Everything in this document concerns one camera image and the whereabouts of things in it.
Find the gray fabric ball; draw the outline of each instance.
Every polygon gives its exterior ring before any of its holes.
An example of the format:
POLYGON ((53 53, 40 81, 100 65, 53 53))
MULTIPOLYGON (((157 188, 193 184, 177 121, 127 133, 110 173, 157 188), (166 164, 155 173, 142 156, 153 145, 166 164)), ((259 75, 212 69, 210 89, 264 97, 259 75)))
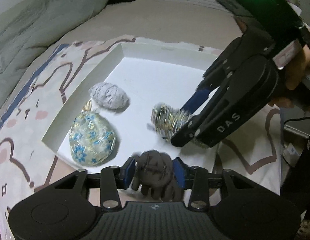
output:
POLYGON ((102 107, 118 109, 126 106, 128 96, 125 91, 111 83, 98 83, 89 89, 91 98, 102 107))

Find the metal bolt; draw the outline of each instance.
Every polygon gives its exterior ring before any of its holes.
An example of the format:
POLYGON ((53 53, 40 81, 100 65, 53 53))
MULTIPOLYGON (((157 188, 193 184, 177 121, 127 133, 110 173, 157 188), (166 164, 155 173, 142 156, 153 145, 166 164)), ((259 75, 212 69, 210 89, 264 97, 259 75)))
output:
POLYGON ((227 78, 230 78, 232 74, 233 74, 233 71, 229 72, 229 73, 227 74, 227 78))
POLYGON ((201 200, 196 200, 196 201, 193 201, 193 202, 191 203, 191 206, 192 206, 193 208, 196 208, 196 209, 205 208, 206 205, 207 205, 206 202, 201 201, 201 200))
POLYGON ((199 133, 200 133, 200 129, 197 129, 197 131, 195 132, 195 137, 199 135, 199 133))
POLYGON ((106 200, 103 202, 103 207, 111 209, 118 206, 118 202, 116 200, 106 200))

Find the black cable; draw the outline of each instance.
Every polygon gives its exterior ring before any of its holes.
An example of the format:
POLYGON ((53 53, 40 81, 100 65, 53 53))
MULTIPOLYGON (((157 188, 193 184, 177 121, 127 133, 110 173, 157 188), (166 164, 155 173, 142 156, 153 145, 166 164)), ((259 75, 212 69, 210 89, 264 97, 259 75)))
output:
POLYGON ((286 164, 289 166, 289 168, 294 169, 295 167, 291 166, 287 160, 285 159, 284 155, 282 155, 282 159, 286 162, 286 164))
POLYGON ((302 117, 302 118, 296 118, 296 119, 287 119, 284 122, 284 125, 287 124, 288 122, 297 122, 297 121, 303 121, 303 120, 310 120, 310 116, 302 117))

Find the gray blanket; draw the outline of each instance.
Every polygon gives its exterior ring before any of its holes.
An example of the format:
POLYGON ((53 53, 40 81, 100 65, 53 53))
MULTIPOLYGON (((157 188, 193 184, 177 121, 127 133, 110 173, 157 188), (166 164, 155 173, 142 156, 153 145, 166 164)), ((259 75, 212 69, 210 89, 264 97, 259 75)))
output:
POLYGON ((107 0, 35 0, 0 32, 0 108, 33 60, 107 0))

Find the white tray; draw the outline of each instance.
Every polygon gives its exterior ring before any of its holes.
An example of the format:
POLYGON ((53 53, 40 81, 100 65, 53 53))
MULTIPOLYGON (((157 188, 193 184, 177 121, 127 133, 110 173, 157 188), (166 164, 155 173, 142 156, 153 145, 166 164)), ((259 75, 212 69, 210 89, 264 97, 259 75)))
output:
POLYGON ((122 166, 133 153, 150 149, 166 152, 172 159, 180 157, 190 166, 202 166, 211 171, 215 161, 214 148, 202 149, 193 143, 176 148, 150 130, 148 124, 151 123, 152 108, 157 103, 164 102, 174 108, 183 106, 202 80, 204 70, 215 59, 211 54, 189 49, 119 44, 69 97, 42 141, 67 164, 76 169, 85 168, 89 173, 100 172, 111 165, 122 166), (105 117, 115 128, 118 143, 102 165, 83 167, 71 157, 68 131, 76 115, 90 99, 89 88, 103 81, 121 87, 130 97, 130 106, 124 112, 117 113, 93 104, 92 110, 105 117))

